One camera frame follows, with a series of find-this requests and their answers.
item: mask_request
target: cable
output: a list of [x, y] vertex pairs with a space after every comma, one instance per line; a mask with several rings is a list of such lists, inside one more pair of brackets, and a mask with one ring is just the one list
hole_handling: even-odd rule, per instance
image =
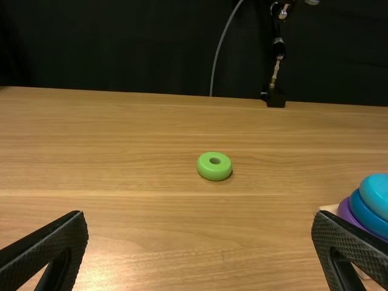
[[240, 5], [241, 5], [243, 2], [244, 2], [244, 0], [239, 0], [238, 3], [236, 4], [236, 7], [233, 9], [232, 13], [230, 14], [229, 19], [228, 19], [228, 21], [226, 22], [224, 31], [222, 32], [222, 35], [221, 35], [221, 37], [220, 37], [220, 39], [219, 39], [218, 46], [217, 46], [217, 50], [216, 50], [216, 54], [215, 54], [215, 56], [214, 56], [214, 61], [213, 61], [212, 76], [211, 76], [211, 78], [210, 78], [210, 93], [209, 93], [209, 96], [210, 96], [210, 97], [213, 95], [214, 74], [215, 74], [215, 72], [216, 72], [217, 59], [218, 59], [219, 51], [220, 51], [220, 49], [221, 49], [222, 42], [224, 41], [226, 32], [228, 31], [229, 25], [230, 25], [230, 23], [232, 22], [233, 17], [235, 16], [235, 14], [236, 14], [238, 8], [240, 7]]

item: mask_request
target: wooden table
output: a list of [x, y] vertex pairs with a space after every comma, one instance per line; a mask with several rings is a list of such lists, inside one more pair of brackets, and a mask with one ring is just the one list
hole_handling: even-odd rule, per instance
[[387, 108], [2, 88], [0, 248], [78, 209], [74, 290], [328, 290], [313, 212], [387, 161]]

